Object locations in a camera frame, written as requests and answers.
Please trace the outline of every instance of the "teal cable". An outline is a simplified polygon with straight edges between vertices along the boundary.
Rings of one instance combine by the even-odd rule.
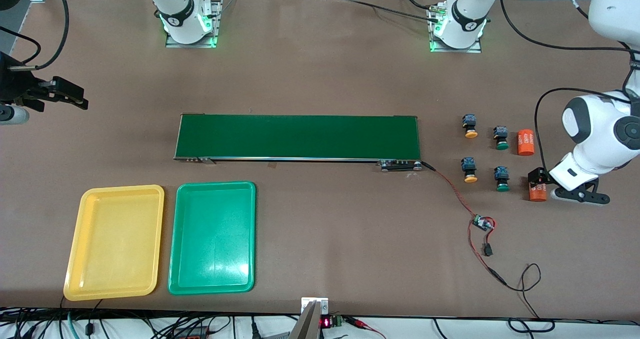
[[[73,337],[75,339],[80,339],[80,337],[78,336],[78,333],[76,332],[76,328],[74,327],[74,323],[73,321],[71,321],[71,312],[67,312],[66,314],[66,321],[69,322],[69,328],[71,329],[71,334],[73,334]]]

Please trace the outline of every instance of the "orange cylinder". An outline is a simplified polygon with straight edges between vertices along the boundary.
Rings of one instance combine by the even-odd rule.
[[[528,186],[528,200],[531,202],[546,202],[547,184],[537,184],[534,187]]]
[[[522,129],[518,132],[518,155],[533,155],[536,146],[533,143],[533,130]]]

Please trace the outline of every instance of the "table surface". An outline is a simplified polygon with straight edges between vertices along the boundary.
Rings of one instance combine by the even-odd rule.
[[[420,14],[404,0],[373,1]],[[606,207],[534,203],[524,177],[540,159],[495,150],[491,139],[496,125],[509,128],[511,143],[514,132],[532,128],[535,102],[551,88],[618,88],[628,69],[623,52],[533,45],[509,29],[496,4],[482,54],[430,53],[424,22],[343,0],[237,0],[222,18],[218,48],[165,49],[150,0],[68,2],[64,51],[36,74],[83,86],[89,110],[49,103],[27,124],[0,129],[0,305],[57,307],[85,191],[158,184],[166,203],[157,288],[105,300],[105,308],[295,313],[301,297],[326,296],[330,310],[357,315],[530,316],[474,257],[469,214],[434,172],[172,159],[182,112],[402,115],[420,120],[423,160],[450,177],[474,211],[498,221],[487,263],[513,286],[526,264],[539,264],[542,281],[526,297],[540,316],[640,317],[640,166],[603,177]],[[617,44],[592,32],[568,1],[507,6],[534,38]],[[36,63],[55,50],[63,22],[60,0],[30,8],[23,33],[44,44]],[[19,42],[14,56],[31,50]],[[554,93],[542,104],[548,162],[573,148],[560,121],[572,96]],[[478,118],[471,140],[460,125],[466,113]],[[462,180],[460,159],[468,156],[478,165],[474,184]],[[496,166],[510,169],[511,191],[496,192]],[[170,295],[176,189],[232,180],[258,191],[254,288]],[[478,246],[482,234],[473,230]]]

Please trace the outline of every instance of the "yellow tray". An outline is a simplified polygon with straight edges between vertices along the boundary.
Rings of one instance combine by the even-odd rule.
[[[64,296],[146,296],[158,281],[165,191],[158,185],[90,189],[80,200]]]

